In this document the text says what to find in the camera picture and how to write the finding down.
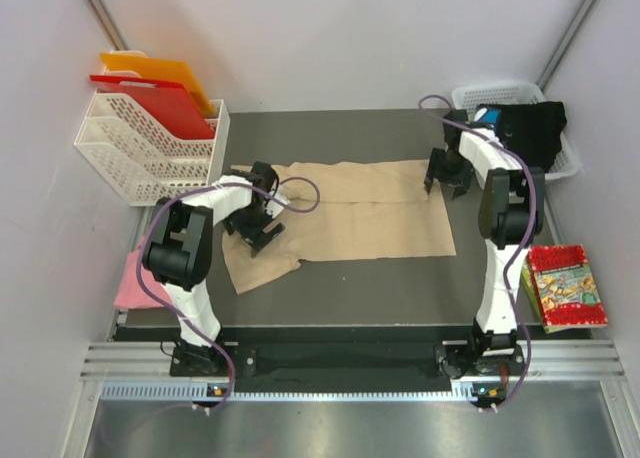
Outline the black t shirt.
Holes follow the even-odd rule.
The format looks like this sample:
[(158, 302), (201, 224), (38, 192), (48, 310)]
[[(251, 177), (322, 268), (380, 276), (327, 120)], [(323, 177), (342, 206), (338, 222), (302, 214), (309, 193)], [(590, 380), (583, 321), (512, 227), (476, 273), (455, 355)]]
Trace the black t shirt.
[(534, 104), (479, 105), (479, 121), (490, 124), (506, 148), (516, 153), (529, 167), (549, 173), (562, 150), (561, 133), (567, 125), (562, 102)]

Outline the white mesh laundry basket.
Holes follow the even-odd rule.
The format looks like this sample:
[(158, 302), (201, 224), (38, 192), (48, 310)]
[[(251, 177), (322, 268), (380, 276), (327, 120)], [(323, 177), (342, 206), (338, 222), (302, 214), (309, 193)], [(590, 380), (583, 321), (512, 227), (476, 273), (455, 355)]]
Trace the white mesh laundry basket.
[[(482, 104), (532, 105), (546, 100), (536, 84), (513, 80), (460, 86), (451, 92), (451, 98), (453, 105), (457, 109), (465, 109), (470, 119)], [(546, 174), (547, 182), (574, 176), (580, 170), (579, 159), (564, 132), (560, 135), (560, 142), (562, 149)]]

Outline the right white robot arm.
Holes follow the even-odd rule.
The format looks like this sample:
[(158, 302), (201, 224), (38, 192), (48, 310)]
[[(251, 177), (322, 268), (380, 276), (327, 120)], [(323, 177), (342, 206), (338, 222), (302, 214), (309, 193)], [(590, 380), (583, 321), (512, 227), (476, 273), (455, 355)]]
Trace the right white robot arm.
[(464, 369), (487, 374), (523, 358), (517, 298), (521, 268), (544, 224), (545, 173), (530, 168), (508, 150), (486, 123), (470, 122), (452, 109), (439, 118), (444, 148), (432, 150), (424, 186), (436, 183), (461, 197), (478, 174), (484, 180), (478, 211), (479, 233), (487, 251), (483, 295), (465, 346)]

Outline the pink folded t shirt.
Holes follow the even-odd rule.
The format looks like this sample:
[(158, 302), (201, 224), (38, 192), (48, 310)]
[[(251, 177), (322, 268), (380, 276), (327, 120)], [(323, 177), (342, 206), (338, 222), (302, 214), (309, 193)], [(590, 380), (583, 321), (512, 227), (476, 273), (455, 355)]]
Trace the pink folded t shirt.
[[(138, 310), (161, 308), (162, 304), (152, 299), (139, 285), (136, 276), (136, 263), (139, 256), (142, 239), (136, 248), (127, 254), (123, 276), (114, 300), (114, 307), (120, 310)], [(146, 286), (161, 300), (170, 303), (171, 298), (163, 286), (156, 282), (153, 275), (142, 268), (141, 276)]]

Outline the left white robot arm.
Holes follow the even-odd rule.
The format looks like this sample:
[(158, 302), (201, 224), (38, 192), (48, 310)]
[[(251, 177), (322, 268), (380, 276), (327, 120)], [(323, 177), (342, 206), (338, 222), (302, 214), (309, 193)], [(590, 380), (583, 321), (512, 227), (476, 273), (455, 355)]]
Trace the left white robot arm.
[(221, 324), (206, 285), (213, 230), (223, 224), (256, 255), (284, 231), (282, 224), (274, 224), (278, 205), (287, 201), (279, 187), (275, 169), (256, 162), (248, 171), (225, 173), (202, 193), (156, 203), (153, 227), (136, 264), (136, 280), (148, 297), (179, 319), (171, 376), (220, 376), (229, 370), (225, 348), (215, 343)]

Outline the red plastic folder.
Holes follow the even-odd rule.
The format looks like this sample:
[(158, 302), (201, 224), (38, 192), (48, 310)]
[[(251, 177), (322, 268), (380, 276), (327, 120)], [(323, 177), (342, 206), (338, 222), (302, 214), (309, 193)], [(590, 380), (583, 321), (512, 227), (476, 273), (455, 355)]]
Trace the red plastic folder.
[(172, 135), (181, 140), (209, 140), (215, 133), (200, 113), (194, 99), (178, 82), (122, 75), (90, 75), (97, 89), (133, 98)]

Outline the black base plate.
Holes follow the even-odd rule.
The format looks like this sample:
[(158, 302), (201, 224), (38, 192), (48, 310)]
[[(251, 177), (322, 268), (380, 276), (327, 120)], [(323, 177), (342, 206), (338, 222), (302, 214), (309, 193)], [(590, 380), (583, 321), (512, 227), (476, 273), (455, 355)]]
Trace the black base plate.
[(444, 345), (409, 342), (327, 342), (327, 343), (240, 343), (223, 344), (220, 349), (198, 350), (176, 343), (170, 374), (173, 376), (214, 376), (230, 369), (238, 379), (275, 379), (284, 373), (313, 375), (328, 372), (331, 377), (355, 372), (411, 372), (418, 376), (446, 376), (459, 379), (469, 372), (506, 373), (520, 370), (522, 352), (477, 357), (465, 343)]

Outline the beige t shirt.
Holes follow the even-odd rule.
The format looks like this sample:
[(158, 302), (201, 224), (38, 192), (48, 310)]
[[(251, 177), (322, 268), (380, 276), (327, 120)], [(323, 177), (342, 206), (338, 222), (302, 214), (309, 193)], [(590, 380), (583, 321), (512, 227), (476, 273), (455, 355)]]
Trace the beige t shirt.
[(275, 166), (295, 209), (279, 215), (284, 231), (257, 255), (238, 235), (223, 236), (235, 291), (258, 288), (304, 261), (455, 255), (442, 192), (424, 187), (427, 166), (425, 160)]

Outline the white perforated file organizer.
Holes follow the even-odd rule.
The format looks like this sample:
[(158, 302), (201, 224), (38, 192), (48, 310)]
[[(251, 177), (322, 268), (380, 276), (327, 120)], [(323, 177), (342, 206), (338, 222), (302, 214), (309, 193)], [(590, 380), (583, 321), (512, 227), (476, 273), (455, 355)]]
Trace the white perforated file organizer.
[(214, 137), (181, 140), (123, 93), (95, 93), (74, 145), (130, 206), (208, 186), (223, 173), (231, 118), (222, 99), (206, 121)]

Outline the orange plastic folder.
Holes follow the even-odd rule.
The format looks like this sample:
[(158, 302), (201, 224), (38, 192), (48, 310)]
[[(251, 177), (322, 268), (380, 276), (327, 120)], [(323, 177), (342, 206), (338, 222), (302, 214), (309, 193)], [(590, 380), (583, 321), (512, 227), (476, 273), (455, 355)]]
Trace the orange plastic folder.
[(100, 58), (108, 71), (132, 71), (141, 78), (180, 83), (193, 98), (205, 118), (213, 118), (216, 109), (185, 61), (148, 57), (141, 52), (102, 52)]

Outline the colourful picture book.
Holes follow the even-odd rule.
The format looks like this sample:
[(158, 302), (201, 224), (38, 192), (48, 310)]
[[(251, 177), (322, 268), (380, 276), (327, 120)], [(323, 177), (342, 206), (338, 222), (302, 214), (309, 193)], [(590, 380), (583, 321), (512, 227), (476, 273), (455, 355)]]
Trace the colourful picture book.
[(581, 245), (531, 247), (522, 267), (521, 285), (546, 333), (609, 324)]

